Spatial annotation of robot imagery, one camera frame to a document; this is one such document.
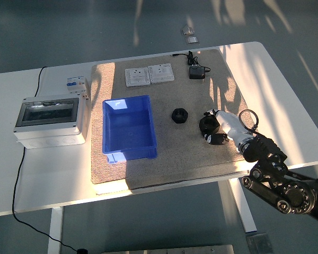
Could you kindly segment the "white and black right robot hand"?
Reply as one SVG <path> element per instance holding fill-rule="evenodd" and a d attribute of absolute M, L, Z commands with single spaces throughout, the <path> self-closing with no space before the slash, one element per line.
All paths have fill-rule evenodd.
<path fill-rule="evenodd" d="M 238 152 L 243 153 L 253 140 L 253 134 L 244 128 L 238 116 L 219 110 L 209 110 L 204 115 L 212 115 L 216 118 L 227 137 L 234 142 Z"/>

